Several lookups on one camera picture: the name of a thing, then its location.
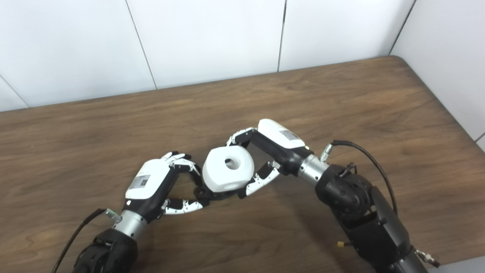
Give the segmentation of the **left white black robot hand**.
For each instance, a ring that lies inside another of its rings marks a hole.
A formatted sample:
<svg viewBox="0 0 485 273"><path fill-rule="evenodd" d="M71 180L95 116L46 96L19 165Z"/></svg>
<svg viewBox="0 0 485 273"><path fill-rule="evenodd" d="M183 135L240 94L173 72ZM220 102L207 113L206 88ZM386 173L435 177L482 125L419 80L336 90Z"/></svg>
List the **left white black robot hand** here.
<svg viewBox="0 0 485 273"><path fill-rule="evenodd" d="M210 201L168 197L182 173L189 174L196 185L201 185L201 171L191 155L177 151L145 162L126 190L122 211L136 213L150 223L163 215L180 215L204 209L210 205Z"/></svg>

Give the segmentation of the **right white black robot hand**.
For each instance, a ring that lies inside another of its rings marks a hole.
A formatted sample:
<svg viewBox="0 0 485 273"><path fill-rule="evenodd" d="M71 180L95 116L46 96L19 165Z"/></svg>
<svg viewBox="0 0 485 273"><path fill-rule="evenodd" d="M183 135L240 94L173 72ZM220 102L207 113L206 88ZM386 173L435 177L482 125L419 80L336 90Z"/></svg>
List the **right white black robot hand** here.
<svg viewBox="0 0 485 273"><path fill-rule="evenodd" d="M249 144L258 147L272 157L237 191L238 197L244 199L274 181L277 176L298 175L307 158L313 157L305 142L289 129L271 119L261 119L257 127L249 127L234 133L226 142L226 147Z"/></svg>

